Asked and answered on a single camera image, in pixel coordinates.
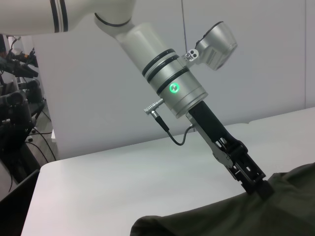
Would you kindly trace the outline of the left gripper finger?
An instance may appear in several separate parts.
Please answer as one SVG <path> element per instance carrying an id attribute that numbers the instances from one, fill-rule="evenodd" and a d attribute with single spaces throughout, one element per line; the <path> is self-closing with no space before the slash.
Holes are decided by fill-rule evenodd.
<path id="1" fill-rule="evenodd" d="M 252 158 L 248 155 L 248 150 L 246 147 L 238 146 L 235 151 L 235 161 L 240 160 L 242 162 L 245 162 L 245 160 L 252 160 Z M 257 179 L 254 192 L 256 192 L 261 199 L 268 199 L 274 193 L 274 189 L 269 184 L 269 182 L 264 180 L 265 177 L 265 173 L 257 166 Z"/>

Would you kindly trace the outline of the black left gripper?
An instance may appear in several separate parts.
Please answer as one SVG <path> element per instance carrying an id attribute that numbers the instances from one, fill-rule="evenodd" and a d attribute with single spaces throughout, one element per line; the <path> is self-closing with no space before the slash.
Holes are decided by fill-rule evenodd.
<path id="1" fill-rule="evenodd" d="M 213 156 L 230 170 L 248 194 L 255 191 L 257 165 L 247 160 L 247 149 L 235 139 L 204 101 L 192 107 L 187 118 L 211 148 Z"/>

